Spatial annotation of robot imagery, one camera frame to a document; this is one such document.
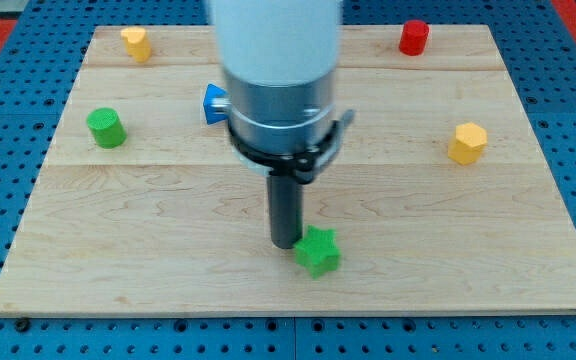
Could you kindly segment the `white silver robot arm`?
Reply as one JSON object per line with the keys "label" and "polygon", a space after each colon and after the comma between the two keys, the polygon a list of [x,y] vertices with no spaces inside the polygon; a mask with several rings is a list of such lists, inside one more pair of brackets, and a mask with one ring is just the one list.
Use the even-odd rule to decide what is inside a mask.
{"label": "white silver robot arm", "polygon": [[269,176],[308,184],[339,150],[339,0],[210,0],[233,147]]}

